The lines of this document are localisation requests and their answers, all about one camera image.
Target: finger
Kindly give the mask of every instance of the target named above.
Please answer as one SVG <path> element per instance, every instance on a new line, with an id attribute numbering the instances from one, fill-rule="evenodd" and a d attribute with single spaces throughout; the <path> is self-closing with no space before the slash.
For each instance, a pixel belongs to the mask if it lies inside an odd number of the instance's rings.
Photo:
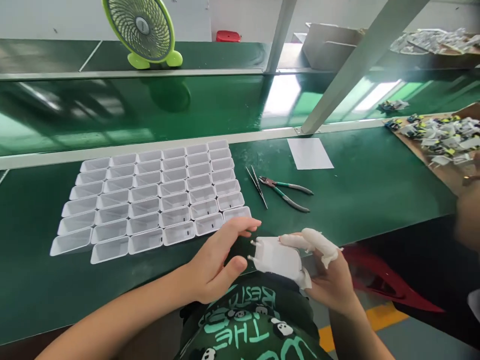
<path id="1" fill-rule="evenodd" d="M 207 285 L 206 293 L 209 297 L 219 299 L 227 293 L 232 283 L 247 268 L 247 260 L 242 256 L 235 256 Z"/>

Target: panda print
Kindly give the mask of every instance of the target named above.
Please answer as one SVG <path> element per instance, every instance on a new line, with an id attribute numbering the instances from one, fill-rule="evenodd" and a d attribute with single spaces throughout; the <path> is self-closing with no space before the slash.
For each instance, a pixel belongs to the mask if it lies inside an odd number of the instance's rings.
<path id="1" fill-rule="evenodd" d="M 281 340 L 289 337 L 290 335 L 294 335 L 294 329 L 285 321 L 280 321 L 277 318 L 272 317 L 270 322 L 273 324 L 273 333 Z"/>

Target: metal pole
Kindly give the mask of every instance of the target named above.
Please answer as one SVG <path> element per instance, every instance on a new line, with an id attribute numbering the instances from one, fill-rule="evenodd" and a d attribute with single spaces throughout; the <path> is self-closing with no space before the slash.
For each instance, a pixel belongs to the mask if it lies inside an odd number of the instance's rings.
<path id="1" fill-rule="evenodd" d="M 268 57 L 268 64 L 265 70 L 267 74 L 274 74 L 277 72 L 280 55 L 282 54 L 285 39 L 289 32 L 290 22 L 294 15 L 296 3 L 297 0 L 283 0 L 281 2 L 280 13 L 278 14 L 278 20 L 276 22 L 275 35 L 273 35 L 270 56 Z"/>
<path id="2" fill-rule="evenodd" d="M 345 61 L 301 126 L 300 134 L 313 134 L 319 129 L 428 2 L 429 0 L 387 1 L 363 40 Z"/>

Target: hand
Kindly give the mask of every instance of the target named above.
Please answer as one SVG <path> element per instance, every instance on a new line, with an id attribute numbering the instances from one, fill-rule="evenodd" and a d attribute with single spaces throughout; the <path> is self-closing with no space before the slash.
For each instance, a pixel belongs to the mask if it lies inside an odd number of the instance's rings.
<path id="1" fill-rule="evenodd" d="M 186 281 L 193 289 L 193 300 L 208 304 L 226 294 L 247 268 L 247 260 L 235 256 L 226 266 L 230 248 L 239 236 L 249 238 L 262 224 L 251 217 L 235 217 L 208 238 L 195 257 L 185 265 Z"/>

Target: plastic compartment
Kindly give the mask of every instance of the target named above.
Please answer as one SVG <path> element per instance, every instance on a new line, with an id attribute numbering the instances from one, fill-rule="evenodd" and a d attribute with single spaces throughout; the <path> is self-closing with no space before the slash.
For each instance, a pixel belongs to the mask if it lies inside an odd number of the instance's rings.
<path id="1" fill-rule="evenodd" d="M 129 190 L 119 190 L 102 194 L 96 202 L 97 209 L 105 209 L 113 205 L 125 204 L 129 202 Z"/>
<path id="2" fill-rule="evenodd" d="M 136 155 L 136 162 L 137 163 L 145 163 L 154 160 L 160 160 L 162 158 L 162 150 L 153 150 L 153 151 L 145 151 L 139 152 Z"/>
<path id="3" fill-rule="evenodd" d="M 93 160 L 85 160 L 84 162 L 81 163 L 80 172 L 84 173 L 84 172 L 98 170 L 98 169 L 106 169 L 109 167 L 109 163 L 110 163 L 109 157 L 102 157 L 102 158 L 93 159 Z"/>
<path id="4" fill-rule="evenodd" d="M 117 177 L 105 181 L 104 193 L 111 193 L 118 190 L 131 189 L 134 185 L 133 176 Z"/>
<path id="5" fill-rule="evenodd" d="M 124 236 L 101 242 L 93 247 L 90 264 L 99 264 L 108 260 L 121 258 L 129 252 L 129 237 Z"/>
<path id="6" fill-rule="evenodd" d="M 114 167 L 110 167 L 106 171 L 106 178 L 107 179 L 123 178 L 125 176 L 133 175 L 134 171 L 135 171 L 134 164 L 114 166 Z"/>
<path id="7" fill-rule="evenodd" d="M 137 154 L 123 154 L 123 155 L 116 155 L 110 158 L 110 167 L 120 166 L 120 165 L 127 165 L 127 164 L 135 164 L 135 160 L 137 158 Z"/>
<path id="8" fill-rule="evenodd" d="M 212 179 L 210 178 L 210 174 L 189 177 L 188 179 L 186 179 L 186 189 L 188 191 L 204 188 L 210 185 L 212 185 Z"/>
<path id="9" fill-rule="evenodd" d="M 97 199 L 98 196 L 94 195 L 78 200 L 67 201 L 65 205 L 63 205 L 61 217 L 66 218 L 72 215 L 95 210 L 97 208 Z"/>
<path id="10" fill-rule="evenodd" d="M 126 226 L 127 235 L 135 235 L 159 227 L 160 214 L 158 212 L 132 217 Z"/>
<path id="11" fill-rule="evenodd" d="M 185 156 L 185 148 L 184 147 L 176 147 L 173 149 L 165 149 L 161 151 L 161 158 L 162 160 L 179 158 L 181 156 Z"/>
<path id="12" fill-rule="evenodd" d="M 147 200 L 141 200 L 131 203 L 128 207 L 128 217 L 134 218 L 141 215 L 150 213 L 158 213 L 160 210 L 160 199 L 158 197 L 152 197 Z"/>
<path id="13" fill-rule="evenodd" d="M 100 195 L 104 190 L 104 182 L 97 181 L 85 185 L 77 185 L 71 188 L 70 200 L 90 197 L 93 195 Z"/>
<path id="14" fill-rule="evenodd" d="M 185 191 L 187 191 L 187 183 L 185 180 L 162 183 L 158 186 L 158 194 L 160 197 L 184 193 Z"/>
<path id="15" fill-rule="evenodd" d="M 169 195 L 160 199 L 160 210 L 168 211 L 189 205 L 189 195 L 186 192 L 180 192 L 175 195 Z"/>
<path id="16" fill-rule="evenodd" d="M 107 177 L 107 169 L 81 172 L 76 176 L 75 185 L 85 185 L 103 181 Z"/>
<path id="17" fill-rule="evenodd" d="M 210 160 L 219 160 L 219 159 L 231 158 L 232 153 L 230 152 L 230 149 L 227 147 L 224 149 L 212 150 L 208 153 L 208 156 L 210 157 Z"/>
<path id="18" fill-rule="evenodd" d="M 184 223 L 190 220 L 188 206 L 167 210 L 160 213 L 160 227 L 166 228 L 172 225 Z"/>
<path id="19" fill-rule="evenodd" d="M 238 208 L 245 205 L 244 196 L 240 191 L 219 196 L 217 202 L 220 211 Z"/>
<path id="20" fill-rule="evenodd" d="M 188 193 L 190 204 L 196 204 L 210 199 L 215 199 L 217 194 L 213 186 L 206 186 L 196 190 L 192 190 Z"/>
<path id="21" fill-rule="evenodd" d="M 127 234 L 127 220 L 121 219 L 108 222 L 93 228 L 91 243 L 97 244 L 114 238 L 119 238 Z"/>
<path id="22" fill-rule="evenodd" d="M 210 141 L 207 143 L 208 151 L 218 150 L 218 149 L 225 149 L 229 147 L 229 142 L 227 140 L 216 140 Z"/>
<path id="23" fill-rule="evenodd" d="M 211 182 L 213 184 L 224 183 L 226 181 L 235 179 L 235 171 L 232 168 L 228 168 L 220 171 L 214 171 L 210 175 L 211 175 Z"/>
<path id="24" fill-rule="evenodd" d="M 214 172 L 230 168 L 233 169 L 234 167 L 235 163 L 231 157 L 228 157 L 226 159 L 213 160 L 211 162 L 211 170 Z"/>
<path id="25" fill-rule="evenodd" d="M 53 239 L 51 244 L 50 256 L 89 251 L 92 248 L 92 245 L 90 244 L 91 236 L 91 227 L 77 230 L 67 235 L 57 236 L 55 239 Z"/>
<path id="26" fill-rule="evenodd" d="M 217 200 L 215 199 L 197 202 L 196 204 L 190 206 L 190 217 L 192 220 L 196 220 L 198 218 L 218 212 L 219 205 L 217 204 Z"/>
<path id="27" fill-rule="evenodd" d="M 222 227 L 224 224 L 224 217 L 217 212 L 212 215 L 200 217 L 195 220 L 195 232 L 197 236 L 213 233 Z"/>
<path id="28" fill-rule="evenodd" d="M 93 210 L 69 217 L 64 217 L 58 225 L 57 235 L 65 235 L 76 230 L 93 226 L 96 212 L 96 210 Z"/>
<path id="29" fill-rule="evenodd" d="M 217 196 L 227 195 L 240 191 L 240 184 L 237 179 L 220 182 L 215 184 L 215 191 Z"/>
<path id="30" fill-rule="evenodd" d="M 133 235 L 128 242 L 128 253 L 134 255 L 159 248 L 164 244 L 163 237 L 164 231 L 161 228 Z"/>
<path id="31" fill-rule="evenodd" d="M 162 160 L 153 160 L 135 164 L 135 175 L 160 171 Z"/>
<path id="32" fill-rule="evenodd" d="M 186 157 L 186 164 L 188 166 L 208 163 L 209 161 L 210 161 L 210 157 L 208 152 L 202 152 L 195 155 L 188 155 Z"/>
<path id="33" fill-rule="evenodd" d="M 185 156 L 181 157 L 174 157 L 171 159 L 163 160 L 161 162 L 161 170 L 162 171 L 168 171 L 168 170 L 173 170 L 173 169 L 178 169 L 178 168 L 185 168 L 187 166 L 187 161 L 185 159 Z"/>
<path id="34" fill-rule="evenodd" d="M 161 173 L 161 182 L 170 183 L 177 180 L 184 180 L 187 178 L 187 168 L 181 167 L 175 170 L 164 171 Z"/>
<path id="35" fill-rule="evenodd" d="M 127 203 L 106 207 L 96 212 L 95 225 L 126 219 L 128 215 L 129 205 Z"/>
<path id="36" fill-rule="evenodd" d="M 163 245 L 178 244 L 195 237 L 195 225 L 193 221 L 182 222 L 163 230 Z"/>
<path id="37" fill-rule="evenodd" d="M 223 212 L 223 220 L 225 222 L 227 222 L 230 219 L 240 218 L 240 217 L 245 217 L 245 218 L 252 217 L 252 214 L 250 213 L 250 208 L 248 206 L 237 207 L 237 208 L 225 210 Z"/>
<path id="38" fill-rule="evenodd" d="M 200 175 L 210 174 L 212 172 L 212 167 L 209 162 L 205 162 L 200 165 L 189 166 L 187 171 L 188 177 L 193 178 Z"/>
<path id="39" fill-rule="evenodd" d="M 188 156 L 193 154 L 206 153 L 208 150 L 209 147 L 207 146 L 207 144 L 190 145 L 186 147 L 186 154 Z"/>
<path id="40" fill-rule="evenodd" d="M 162 173 L 160 171 L 146 172 L 133 177 L 133 187 L 139 188 L 145 185 L 160 184 Z"/>
<path id="41" fill-rule="evenodd" d="M 157 184 L 136 187 L 128 192 L 128 202 L 134 203 L 140 200 L 155 198 L 158 195 L 159 186 Z"/>

